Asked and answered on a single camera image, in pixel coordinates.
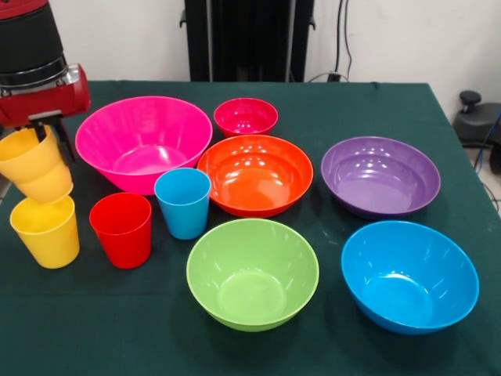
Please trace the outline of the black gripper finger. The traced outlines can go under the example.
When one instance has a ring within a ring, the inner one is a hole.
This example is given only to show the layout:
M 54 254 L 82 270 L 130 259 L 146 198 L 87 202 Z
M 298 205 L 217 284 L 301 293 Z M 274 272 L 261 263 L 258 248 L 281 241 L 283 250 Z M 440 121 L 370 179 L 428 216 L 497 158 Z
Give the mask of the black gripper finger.
M 58 147 L 63 161 L 66 164 L 73 164 L 76 161 L 74 149 L 60 115 L 53 118 L 53 130 L 57 135 Z
M 42 117 L 39 119 L 30 120 L 31 126 L 35 131 L 38 142 L 43 142 L 47 136 L 45 127 L 48 125 L 48 118 Z

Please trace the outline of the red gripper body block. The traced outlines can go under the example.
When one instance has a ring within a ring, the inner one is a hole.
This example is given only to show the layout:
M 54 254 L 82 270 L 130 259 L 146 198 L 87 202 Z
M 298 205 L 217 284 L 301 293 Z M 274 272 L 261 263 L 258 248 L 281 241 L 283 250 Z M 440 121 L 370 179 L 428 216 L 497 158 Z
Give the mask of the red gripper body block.
M 63 76 L 63 85 L 52 82 L 1 96 L 1 125 L 15 128 L 51 116 L 70 117 L 84 113 L 90 104 L 85 71 L 80 64 L 71 64 Z

